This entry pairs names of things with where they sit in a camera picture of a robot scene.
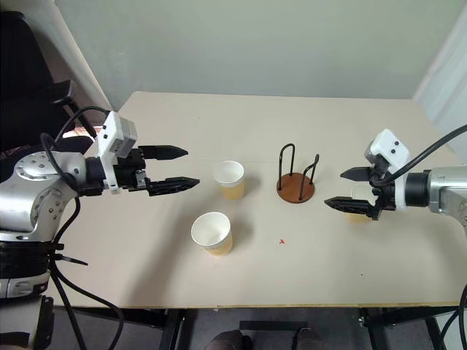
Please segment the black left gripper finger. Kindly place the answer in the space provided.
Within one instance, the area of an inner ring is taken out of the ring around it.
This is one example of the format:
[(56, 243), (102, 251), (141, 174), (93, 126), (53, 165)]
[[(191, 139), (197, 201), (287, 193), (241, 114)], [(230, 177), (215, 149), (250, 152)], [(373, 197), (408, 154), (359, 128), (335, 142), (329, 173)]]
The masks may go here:
[(188, 155), (185, 149), (172, 145), (140, 146), (145, 159), (173, 160)]
[(149, 196), (170, 195), (189, 190), (199, 183), (199, 179), (193, 179), (184, 176), (167, 178), (162, 181), (155, 182), (152, 182), (149, 178), (146, 178), (145, 189), (148, 191)]

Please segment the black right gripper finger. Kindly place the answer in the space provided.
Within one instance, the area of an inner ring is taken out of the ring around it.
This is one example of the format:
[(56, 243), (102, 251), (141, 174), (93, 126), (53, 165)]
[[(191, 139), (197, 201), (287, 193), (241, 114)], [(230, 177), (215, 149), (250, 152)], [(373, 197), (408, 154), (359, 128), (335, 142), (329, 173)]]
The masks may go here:
[(369, 182), (372, 171), (372, 167), (354, 167), (342, 172), (340, 177), (354, 182)]
[(350, 222), (371, 222), (378, 220), (378, 212), (368, 200), (336, 196), (324, 200), (332, 209), (344, 212)]

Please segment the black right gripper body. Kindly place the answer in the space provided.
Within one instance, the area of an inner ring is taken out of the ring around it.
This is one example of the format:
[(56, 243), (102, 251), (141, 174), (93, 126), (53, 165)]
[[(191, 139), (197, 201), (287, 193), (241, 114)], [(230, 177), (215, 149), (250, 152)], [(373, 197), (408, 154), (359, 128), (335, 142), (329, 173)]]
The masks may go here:
[(377, 184), (391, 175), (386, 159), (381, 155), (371, 155), (370, 161), (372, 167), (369, 173), (369, 183), (372, 193), (377, 197), (375, 204), (371, 206), (370, 218), (379, 219), (382, 211), (395, 211), (395, 185), (394, 181)]

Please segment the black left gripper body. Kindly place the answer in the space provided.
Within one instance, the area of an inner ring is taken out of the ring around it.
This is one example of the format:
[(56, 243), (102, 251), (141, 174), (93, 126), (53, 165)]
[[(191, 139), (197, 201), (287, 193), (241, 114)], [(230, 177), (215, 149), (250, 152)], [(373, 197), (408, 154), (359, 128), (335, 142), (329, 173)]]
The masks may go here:
[(129, 192), (153, 189), (150, 179), (145, 173), (146, 159), (153, 159), (153, 147), (137, 147), (126, 157), (119, 157), (114, 165), (118, 187)]

